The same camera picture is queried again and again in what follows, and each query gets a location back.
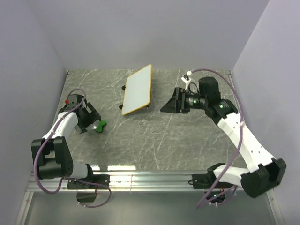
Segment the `back wall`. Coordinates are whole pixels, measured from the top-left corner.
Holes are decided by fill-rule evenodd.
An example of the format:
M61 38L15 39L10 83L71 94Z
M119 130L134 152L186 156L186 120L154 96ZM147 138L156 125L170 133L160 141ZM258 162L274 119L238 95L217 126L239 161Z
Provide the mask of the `back wall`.
M233 69L269 0L29 0L67 69Z

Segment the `marble tabletop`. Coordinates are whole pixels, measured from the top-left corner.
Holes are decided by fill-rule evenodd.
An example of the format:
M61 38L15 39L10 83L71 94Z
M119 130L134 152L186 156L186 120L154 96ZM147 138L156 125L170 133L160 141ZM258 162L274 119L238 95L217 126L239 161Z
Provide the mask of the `marble tabletop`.
M89 163L101 170L203 170L227 163L236 150L226 134L202 110L189 114L168 114L160 108L170 99L175 86L184 87L181 76L187 70L152 71L151 101L148 110L122 116L126 79L136 69L71 70L62 91L58 109L74 88L86 91L87 100L107 122L102 133L78 134L67 139L74 161ZM197 81L207 72L194 74ZM222 98L234 101L227 84L219 81ZM241 156L234 166L246 167Z

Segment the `white wall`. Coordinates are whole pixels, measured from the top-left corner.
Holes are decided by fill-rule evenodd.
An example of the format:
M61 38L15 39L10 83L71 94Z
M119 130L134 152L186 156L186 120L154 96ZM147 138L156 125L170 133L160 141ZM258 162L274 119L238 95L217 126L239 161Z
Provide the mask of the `white wall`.
M64 69L27 1L0 7L0 224L15 223L32 158L30 143L50 128Z
M288 225L300 223L299 9L299 0L270 0L233 70L247 124L287 163L276 193Z
M269 0L29 0L67 69L233 69Z

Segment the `whiteboard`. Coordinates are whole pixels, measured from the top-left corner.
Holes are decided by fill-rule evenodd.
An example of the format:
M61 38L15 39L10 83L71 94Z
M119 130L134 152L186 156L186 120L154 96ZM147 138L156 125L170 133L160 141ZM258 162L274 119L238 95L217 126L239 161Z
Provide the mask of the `whiteboard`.
M122 115L127 115L149 105L151 95L151 78L151 64L127 78Z

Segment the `yellow edge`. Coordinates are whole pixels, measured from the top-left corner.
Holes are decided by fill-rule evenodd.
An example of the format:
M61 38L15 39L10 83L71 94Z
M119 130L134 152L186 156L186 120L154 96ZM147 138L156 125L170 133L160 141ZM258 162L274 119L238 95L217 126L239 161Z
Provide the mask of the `yellow edge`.
M122 115L123 115L123 116L125 116L125 115L127 115L127 114L129 114L129 113L132 113L132 112L134 112L134 111L136 111L136 110L138 110L138 109L141 109L141 108L143 108L143 107L146 107L147 105L150 104L150 99L151 99L151 83L152 83L152 64L146 65L146 66L145 66L144 68L142 68L142 69L145 69L145 68L148 67L148 66L151 66L151 72L150 72L150 88L149 88L149 100L148 100L148 103L145 104L145 105L143 105L143 106L141 106L141 107L139 107L139 108L136 108L136 109L134 109L134 110L131 110L131 111L125 113L125 114L123 114L123 110L122 110Z

